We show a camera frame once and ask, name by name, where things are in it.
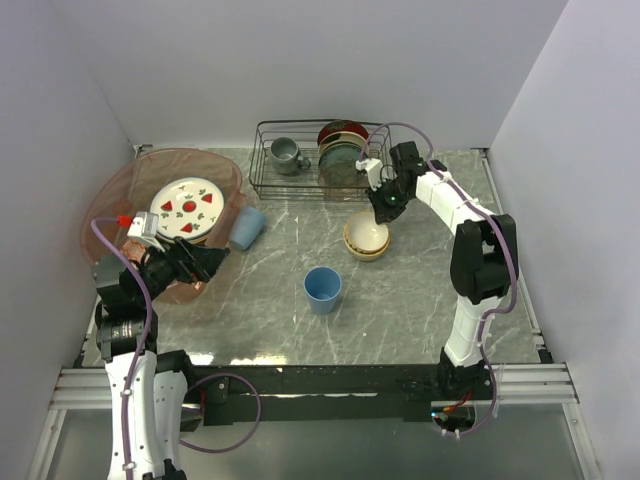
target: wire dish rack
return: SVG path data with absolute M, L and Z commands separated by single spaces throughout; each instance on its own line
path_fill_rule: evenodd
M 260 122 L 256 128 L 256 138 L 251 155 L 249 182 L 261 199 L 291 200 L 331 200 L 331 201 L 363 201 L 367 200 L 366 181 L 358 186 L 322 185 L 318 162 L 318 145 L 316 143 L 320 130 L 335 119 L 320 120 L 268 120 Z M 371 134 L 380 123 L 358 122 Z M 300 170 L 295 175 L 282 175 L 277 172 L 267 152 L 273 141 L 280 137 L 294 140 L 300 147 L 300 154 L 308 158 L 311 166 Z M 380 159 L 384 165 L 390 165 L 389 148 L 391 132 L 385 127 L 376 133 L 369 144 L 369 157 Z

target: gray marble surface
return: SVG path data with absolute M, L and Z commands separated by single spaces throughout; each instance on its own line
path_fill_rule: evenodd
M 155 302 L 158 351 L 185 349 L 199 365 L 435 363 L 456 305 L 449 279 L 453 237 L 420 202 L 389 227 L 392 242 L 379 260 L 348 253 L 343 227 L 366 203 L 261 201 L 248 182 L 251 149 L 214 149 L 244 172 L 247 204 L 267 228 L 246 252 L 232 251 L 205 292 L 188 305 Z M 442 151 L 436 158 L 483 205 L 496 210 L 478 152 Z M 309 269 L 328 265 L 343 279 L 335 311 L 311 313 L 302 287 Z M 494 362 L 538 362 L 522 299 L 491 328 Z M 90 342 L 85 365 L 100 363 Z

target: blue plastic cup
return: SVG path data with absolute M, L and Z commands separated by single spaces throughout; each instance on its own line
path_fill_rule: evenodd
M 318 315 L 331 313 L 342 290 L 342 279 L 329 267 L 315 267 L 304 277 L 304 291 L 309 298 L 311 311 Z
M 231 229 L 229 243 L 233 248 L 246 250 L 256 239 L 266 221 L 267 217 L 260 210 L 248 206 L 242 207 Z

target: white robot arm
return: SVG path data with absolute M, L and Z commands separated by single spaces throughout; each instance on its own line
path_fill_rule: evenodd
M 466 194 L 439 162 L 435 163 L 441 171 L 438 174 L 430 171 L 426 162 L 419 158 L 414 142 L 393 147 L 391 156 L 393 178 L 387 175 L 388 170 L 378 159 L 356 163 L 356 168 L 366 172 L 368 177 L 370 189 L 367 193 L 376 221 L 394 220 L 404 211 L 409 200 L 417 198 L 431 207 L 456 236 L 451 275 L 458 291 L 458 302 L 453 329 L 443 352 L 453 369 L 478 366 L 482 361 L 479 328 L 485 322 L 481 339 L 484 342 L 492 320 L 492 317 L 483 320 L 482 315 L 500 304 L 508 291 L 509 278 L 506 266 L 501 262 L 502 252 L 483 252 L 483 244 L 486 247 L 487 243 L 492 243 L 491 228 L 487 228 L 483 217 L 470 206 L 497 219 L 501 228 L 508 230 L 502 233 L 511 240 L 510 254 L 517 265 L 515 224 L 508 215 L 496 216 L 479 205 L 477 199 Z
M 152 247 L 138 263 L 138 274 L 152 299 L 176 280 L 209 281 L 229 253 L 181 238 L 171 245 L 160 244 L 155 239 L 157 216 L 147 212 L 123 218 L 130 226 L 128 236 Z M 93 276 L 101 298 L 95 313 L 97 344 L 112 399 L 108 479 L 185 480 L 178 459 L 178 432 L 182 403 L 188 386 L 195 382 L 189 357 L 183 350 L 156 354 L 158 318 L 153 309 L 147 309 L 139 286 L 117 255 L 100 259 Z

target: gray mug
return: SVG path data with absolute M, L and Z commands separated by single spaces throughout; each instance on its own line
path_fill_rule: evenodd
M 311 167 L 309 159 L 300 155 L 298 144 L 287 137 L 276 138 L 267 155 L 273 168 L 283 175 L 291 175 Z

